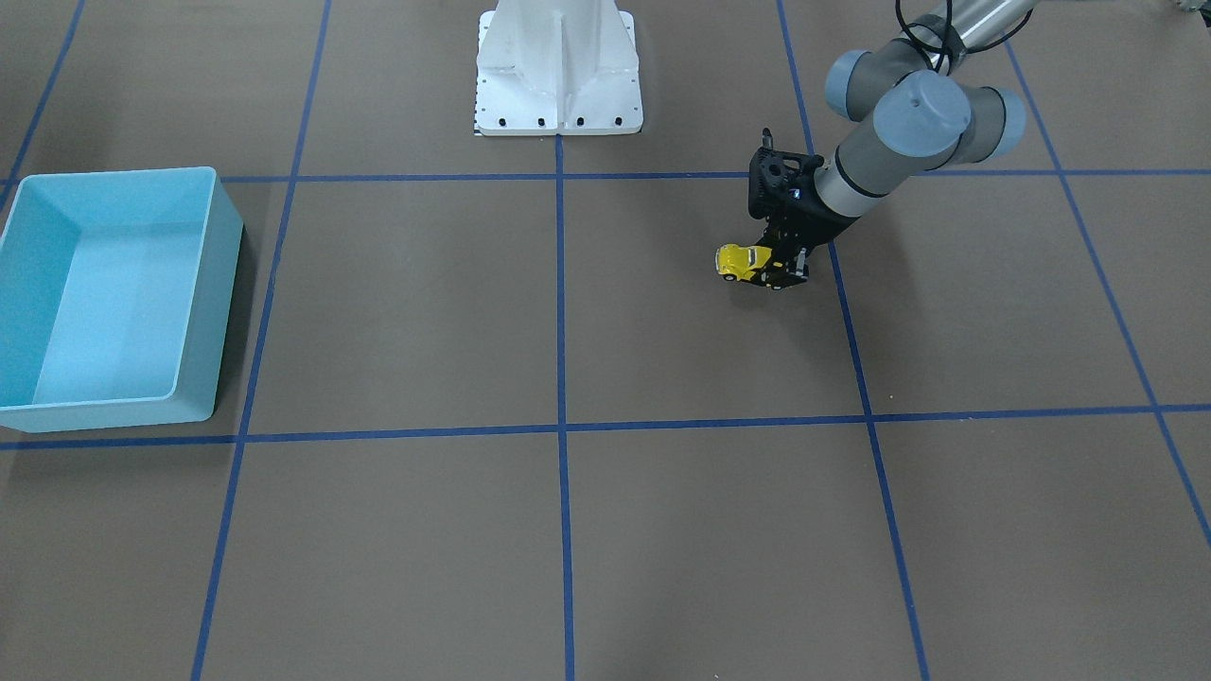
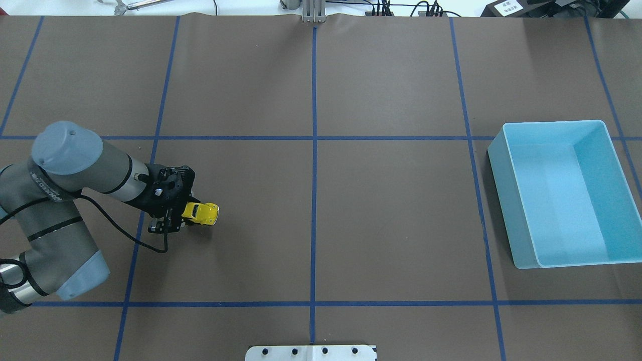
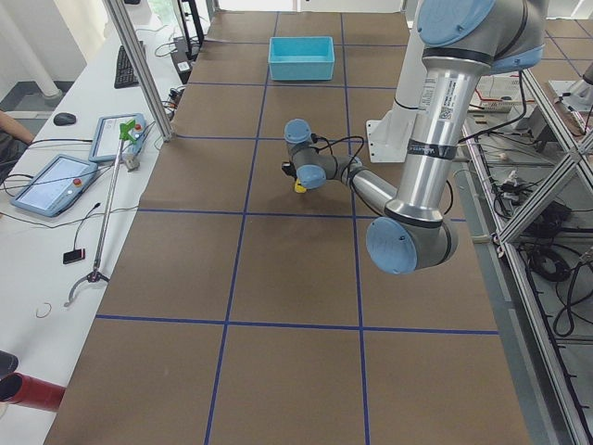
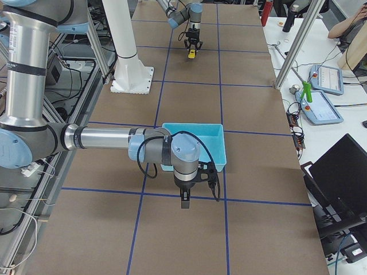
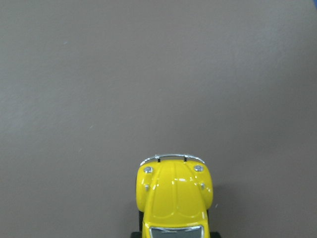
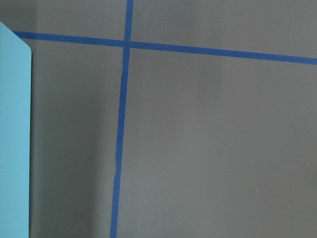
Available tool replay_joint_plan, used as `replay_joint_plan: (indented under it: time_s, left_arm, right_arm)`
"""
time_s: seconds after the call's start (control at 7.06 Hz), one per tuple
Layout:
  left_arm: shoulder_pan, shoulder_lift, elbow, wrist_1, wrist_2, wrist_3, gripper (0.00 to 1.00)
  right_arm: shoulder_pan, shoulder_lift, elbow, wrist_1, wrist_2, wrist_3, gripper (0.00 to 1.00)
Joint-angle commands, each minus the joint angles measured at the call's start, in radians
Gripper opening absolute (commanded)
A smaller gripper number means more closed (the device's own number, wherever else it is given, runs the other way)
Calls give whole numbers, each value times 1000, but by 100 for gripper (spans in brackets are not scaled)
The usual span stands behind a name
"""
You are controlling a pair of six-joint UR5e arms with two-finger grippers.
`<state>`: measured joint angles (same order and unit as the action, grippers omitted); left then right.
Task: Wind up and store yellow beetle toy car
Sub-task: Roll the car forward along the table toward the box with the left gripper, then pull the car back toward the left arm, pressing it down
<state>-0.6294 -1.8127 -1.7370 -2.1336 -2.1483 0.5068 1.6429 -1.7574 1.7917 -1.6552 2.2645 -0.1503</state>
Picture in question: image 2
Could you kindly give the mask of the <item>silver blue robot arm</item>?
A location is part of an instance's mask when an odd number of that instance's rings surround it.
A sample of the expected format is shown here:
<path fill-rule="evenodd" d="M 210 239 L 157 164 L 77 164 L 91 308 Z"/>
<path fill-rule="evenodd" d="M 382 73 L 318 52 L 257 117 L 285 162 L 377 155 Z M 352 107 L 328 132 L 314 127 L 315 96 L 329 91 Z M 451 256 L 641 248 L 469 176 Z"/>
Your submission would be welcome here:
<path fill-rule="evenodd" d="M 151 233 L 167 237 L 184 216 L 195 172 L 143 163 L 92 130 L 58 121 L 37 135 L 26 160 L 2 169 L 2 222 L 15 219 L 29 242 L 2 259 L 2 315 L 54 293 L 69 301 L 110 275 L 102 251 L 74 201 L 90 189 L 152 217 Z"/>

